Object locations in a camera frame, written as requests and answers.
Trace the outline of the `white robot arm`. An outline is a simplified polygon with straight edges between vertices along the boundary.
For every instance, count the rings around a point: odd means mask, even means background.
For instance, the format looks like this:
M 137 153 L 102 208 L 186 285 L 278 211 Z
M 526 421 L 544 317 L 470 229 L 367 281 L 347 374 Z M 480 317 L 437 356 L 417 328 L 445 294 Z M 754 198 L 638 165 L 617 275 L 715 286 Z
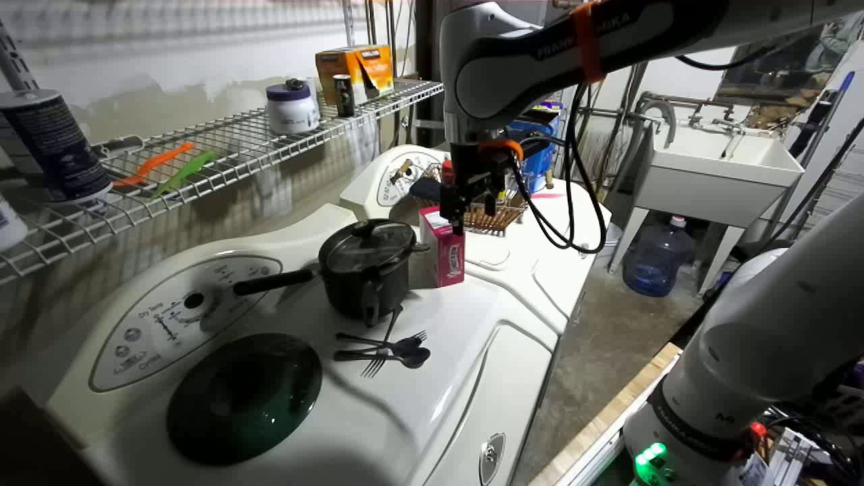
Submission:
M 491 132 L 538 97 L 605 74 L 731 43 L 808 30 L 861 0 L 583 0 L 551 24 L 524 23 L 498 0 L 468 0 L 440 24 L 455 171 L 440 211 L 465 219 L 491 201 L 519 148 Z M 748 421 L 800 400 L 861 356 L 864 201 L 827 216 L 785 254 L 707 312 L 681 363 L 650 397 L 650 432 L 721 462 Z

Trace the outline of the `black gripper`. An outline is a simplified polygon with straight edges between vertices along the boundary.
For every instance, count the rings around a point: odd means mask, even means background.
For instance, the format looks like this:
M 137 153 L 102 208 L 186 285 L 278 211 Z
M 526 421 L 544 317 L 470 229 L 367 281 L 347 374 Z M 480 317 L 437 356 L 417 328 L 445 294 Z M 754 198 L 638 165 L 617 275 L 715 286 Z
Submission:
M 498 198 L 506 190 L 510 148 L 506 143 L 455 143 L 448 177 L 448 219 L 465 223 L 472 204 L 480 204 L 486 216 L 498 215 Z

